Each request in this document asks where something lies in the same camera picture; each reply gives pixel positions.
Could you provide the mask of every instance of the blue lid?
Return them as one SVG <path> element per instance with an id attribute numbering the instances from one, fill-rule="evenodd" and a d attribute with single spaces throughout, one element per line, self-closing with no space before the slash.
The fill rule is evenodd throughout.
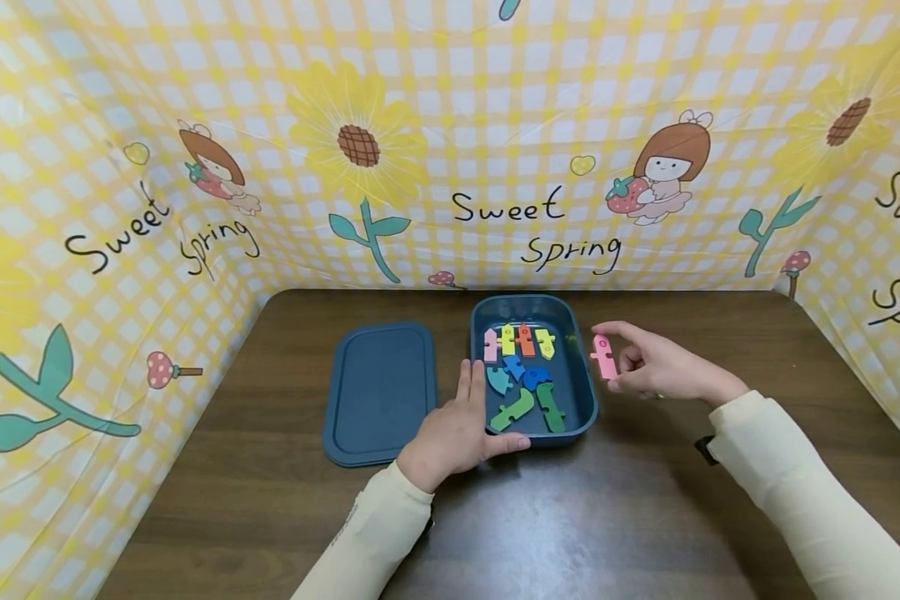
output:
<path id="1" fill-rule="evenodd" d="M 354 329 L 337 345 L 323 449 L 342 467 L 391 462 L 437 408 L 433 336 L 416 322 Z"/>

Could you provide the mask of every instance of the cream sleeve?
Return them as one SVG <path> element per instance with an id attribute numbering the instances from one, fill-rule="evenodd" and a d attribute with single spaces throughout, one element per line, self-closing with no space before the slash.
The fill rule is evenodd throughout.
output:
<path id="1" fill-rule="evenodd" d="M 291 600 L 376 600 L 430 520 L 420 492 L 395 462 L 370 478 L 340 532 Z"/>
<path id="2" fill-rule="evenodd" d="M 710 422 L 707 449 L 777 526 L 817 598 L 900 599 L 900 546 L 779 404 L 747 392 Z"/>

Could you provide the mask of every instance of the plastic tray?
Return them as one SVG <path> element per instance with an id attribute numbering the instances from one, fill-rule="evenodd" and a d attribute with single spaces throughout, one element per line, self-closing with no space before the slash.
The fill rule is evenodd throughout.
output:
<path id="1" fill-rule="evenodd" d="M 334 356 L 323 449 L 343 467 L 391 462 L 435 408 L 430 331 L 415 322 L 354 329 Z"/>
<path id="2" fill-rule="evenodd" d="M 590 428 L 597 419 L 597 400 L 593 382 L 588 372 L 587 357 L 578 335 L 577 319 L 567 303 L 558 297 L 545 294 L 514 296 L 492 296 L 483 299 L 473 309 L 470 317 L 470 355 L 474 360 L 483 359 L 483 333 L 511 323 L 516 327 L 526 323 L 533 328 L 546 328 L 556 339 L 553 348 L 556 353 L 551 360 L 540 355 L 539 345 L 534 336 L 537 356 L 525 358 L 517 355 L 525 368 L 545 367 L 553 381 L 553 398 L 559 410 L 564 412 L 565 431 L 553 433 L 547 427 L 543 410 L 535 402 L 533 409 L 509 425 L 505 431 L 519 431 L 532 439 L 532 448 L 565 446 L 574 442 Z M 503 366 L 502 355 L 498 352 L 496 362 L 489 367 Z M 490 426 L 490 419 L 500 412 L 500 406 L 516 402 L 520 394 L 520 383 L 507 390 L 506 396 L 493 390 L 487 382 L 487 430 L 498 433 Z"/>

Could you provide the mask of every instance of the puzzle piece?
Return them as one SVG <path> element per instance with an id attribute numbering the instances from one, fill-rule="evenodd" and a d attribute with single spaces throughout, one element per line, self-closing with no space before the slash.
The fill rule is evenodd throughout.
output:
<path id="1" fill-rule="evenodd" d="M 488 329 L 483 333 L 483 361 L 485 363 L 495 363 L 497 361 L 497 334 L 493 329 Z"/>
<path id="2" fill-rule="evenodd" d="M 528 368 L 523 374 L 523 386 L 531 392 L 537 390 L 537 386 L 544 381 L 552 381 L 550 372 L 544 367 Z"/>
<path id="3" fill-rule="evenodd" d="M 537 402 L 543 409 L 543 419 L 547 422 L 547 429 L 552 433 L 563 433 L 568 430 L 563 424 L 565 412 L 560 412 L 555 400 L 553 400 L 553 384 L 541 383 L 537 386 Z"/>
<path id="4" fill-rule="evenodd" d="M 512 356 L 516 354 L 516 343 L 513 341 L 513 326 L 512 324 L 506 324 L 504 327 L 500 327 L 500 349 L 504 356 Z"/>
<path id="5" fill-rule="evenodd" d="M 523 377 L 525 368 L 520 364 L 519 356 L 504 356 L 504 371 L 513 375 L 514 381 Z"/>
<path id="6" fill-rule="evenodd" d="M 520 342 L 520 353 L 524 358 L 537 356 L 537 349 L 533 347 L 533 337 L 530 335 L 530 327 L 527 327 L 526 324 L 521 324 L 517 328 L 517 341 Z"/>
<path id="7" fill-rule="evenodd" d="M 617 378 L 617 365 L 613 361 L 613 350 L 606 335 L 598 333 L 593 336 L 593 353 L 590 354 L 590 358 L 597 361 L 601 378 L 607 381 Z"/>
<path id="8" fill-rule="evenodd" d="M 533 410 L 533 394 L 526 387 L 520 387 L 520 398 L 509 406 L 501 404 L 500 412 L 490 419 L 490 426 L 497 431 L 502 431 L 531 410 Z"/>
<path id="9" fill-rule="evenodd" d="M 544 358 L 550 360 L 553 358 L 553 354 L 556 353 L 556 350 L 553 350 L 553 340 L 556 338 L 550 334 L 548 329 L 538 328 L 534 331 L 534 334 L 537 335 L 537 343 L 540 346 L 540 354 L 543 355 Z"/>
<path id="10" fill-rule="evenodd" d="M 502 368 L 487 367 L 487 380 L 493 391 L 499 393 L 500 396 L 507 396 L 507 390 L 513 387 L 509 375 Z"/>

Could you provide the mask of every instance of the backdrop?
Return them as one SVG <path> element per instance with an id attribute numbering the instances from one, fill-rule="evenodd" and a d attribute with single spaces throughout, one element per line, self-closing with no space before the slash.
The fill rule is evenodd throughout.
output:
<path id="1" fill-rule="evenodd" d="M 0 0 L 0 598 L 308 287 L 774 288 L 900 428 L 900 0 Z"/>

